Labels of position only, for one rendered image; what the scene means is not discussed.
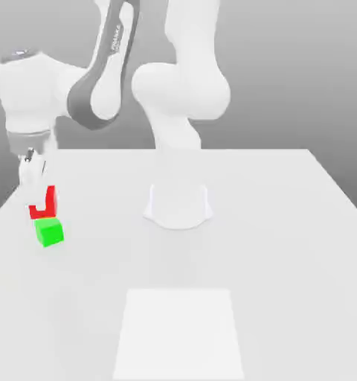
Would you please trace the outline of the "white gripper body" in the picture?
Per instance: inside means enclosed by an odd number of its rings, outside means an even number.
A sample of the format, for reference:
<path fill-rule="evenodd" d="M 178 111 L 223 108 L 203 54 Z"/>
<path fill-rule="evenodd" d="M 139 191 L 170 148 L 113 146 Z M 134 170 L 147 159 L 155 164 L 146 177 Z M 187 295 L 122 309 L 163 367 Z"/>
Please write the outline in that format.
<path fill-rule="evenodd" d="M 21 157 L 19 163 L 19 190 L 26 205 L 45 205 L 47 190 L 44 156 Z"/>

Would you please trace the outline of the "small red cube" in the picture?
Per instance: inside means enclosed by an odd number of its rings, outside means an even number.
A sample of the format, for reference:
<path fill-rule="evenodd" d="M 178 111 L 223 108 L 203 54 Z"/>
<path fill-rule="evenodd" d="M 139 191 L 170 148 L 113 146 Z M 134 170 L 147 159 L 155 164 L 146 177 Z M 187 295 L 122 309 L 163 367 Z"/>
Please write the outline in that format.
<path fill-rule="evenodd" d="M 45 194 L 45 209 L 38 210 L 35 205 L 29 205 L 29 214 L 32 220 L 54 218 L 57 216 L 57 193 L 54 185 L 49 185 Z"/>

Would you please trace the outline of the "small green cube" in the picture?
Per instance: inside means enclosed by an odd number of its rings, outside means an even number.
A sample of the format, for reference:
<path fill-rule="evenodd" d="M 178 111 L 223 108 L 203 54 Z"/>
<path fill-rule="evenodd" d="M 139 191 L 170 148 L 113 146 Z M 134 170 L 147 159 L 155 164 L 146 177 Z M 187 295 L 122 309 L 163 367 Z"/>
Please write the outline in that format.
<path fill-rule="evenodd" d="M 56 218 L 35 220 L 36 236 L 43 247 L 49 247 L 64 240 L 62 223 Z"/>

